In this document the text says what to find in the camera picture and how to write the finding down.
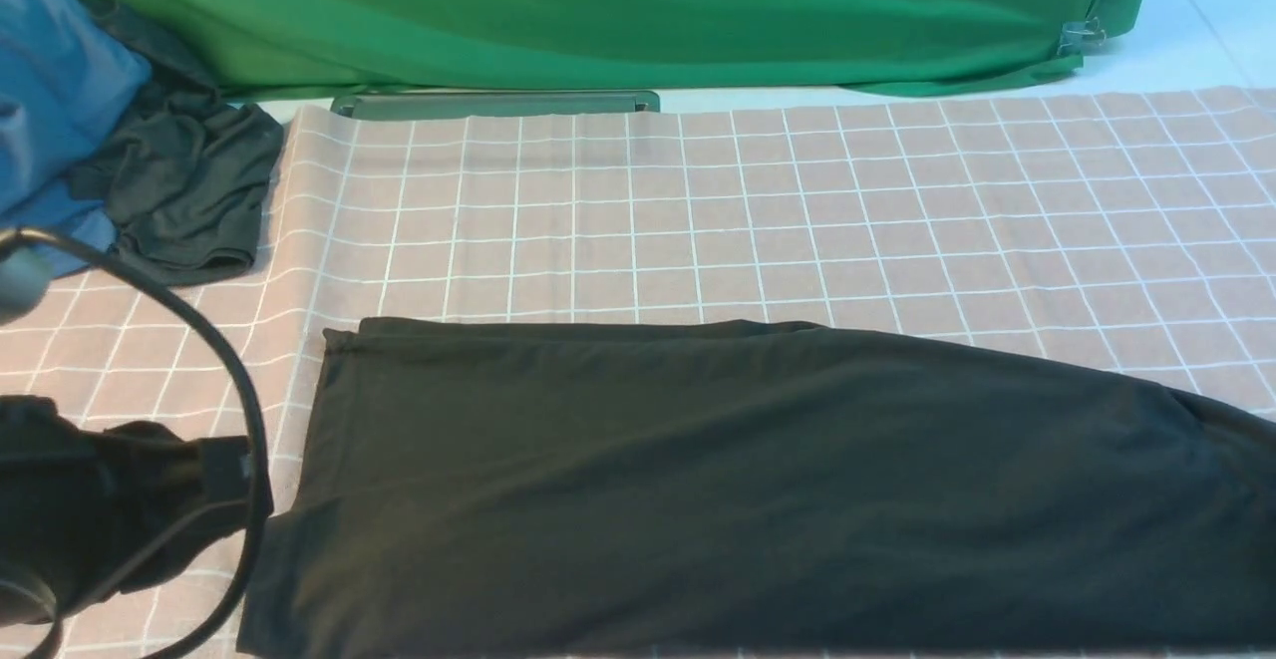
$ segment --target blue cloth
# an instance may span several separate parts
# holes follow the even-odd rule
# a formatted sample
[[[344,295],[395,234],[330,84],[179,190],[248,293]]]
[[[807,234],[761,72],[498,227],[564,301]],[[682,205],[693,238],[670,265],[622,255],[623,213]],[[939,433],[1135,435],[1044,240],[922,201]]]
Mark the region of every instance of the blue cloth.
[[[151,65],[107,36],[78,0],[0,0],[0,227],[59,230],[100,250],[115,241],[101,201],[60,178],[93,155]],[[56,275],[79,261],[40,249]]]

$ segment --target green fabric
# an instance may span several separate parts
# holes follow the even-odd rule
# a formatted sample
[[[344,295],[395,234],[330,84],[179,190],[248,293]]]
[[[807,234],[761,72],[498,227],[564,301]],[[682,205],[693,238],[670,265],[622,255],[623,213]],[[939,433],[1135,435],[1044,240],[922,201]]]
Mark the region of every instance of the green fabric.
[[[846,84],[902,96],[1058,79],[1063,24],[1141,0],[122,0],[228,92]]]

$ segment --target black pants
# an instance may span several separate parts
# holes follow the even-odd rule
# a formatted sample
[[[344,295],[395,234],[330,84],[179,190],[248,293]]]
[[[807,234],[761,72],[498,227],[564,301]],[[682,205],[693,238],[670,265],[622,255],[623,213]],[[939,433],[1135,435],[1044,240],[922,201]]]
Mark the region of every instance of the black pants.
[[[1276,425],[803,323],[328,333],[264,656],[1276,645]]]

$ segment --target grid pattern fabric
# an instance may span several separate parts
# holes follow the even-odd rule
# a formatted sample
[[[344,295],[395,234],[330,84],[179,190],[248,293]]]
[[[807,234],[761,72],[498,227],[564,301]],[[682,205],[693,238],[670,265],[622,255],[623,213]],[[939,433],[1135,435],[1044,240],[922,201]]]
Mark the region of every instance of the grid pattern fabric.
[[[254,374],[281,508],[319,331],[370,315],[804,319],[1111,369],[1276,419],[1276,91],[417,123],[306,109],[278,175],[256,272],[181,294]],[[241,432],[199,338],[101,273],[59,281],[0,336],[0,392],[55,397],[82,427]],[[66,655],[181,636],[237,550],[74,618]],[[0,632],[0,656],[38,633]],[[232,637],[198,655],[234,655]]]

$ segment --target white floor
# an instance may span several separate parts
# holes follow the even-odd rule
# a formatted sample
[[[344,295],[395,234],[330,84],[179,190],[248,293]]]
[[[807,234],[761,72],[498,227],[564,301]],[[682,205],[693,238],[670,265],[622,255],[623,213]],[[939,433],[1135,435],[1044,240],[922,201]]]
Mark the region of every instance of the white floor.
[[[1051,96],[1110,91],[1184,91],[1212,86],[1276,87],[1276,0],[1143,0],[1138,24],[1086,59],[1065,82],[1004,93]],[[722,88],[661,91],[666,112],[878,103],[841,88]],[[291,119],[302,103],[272,101],[267,110]]]

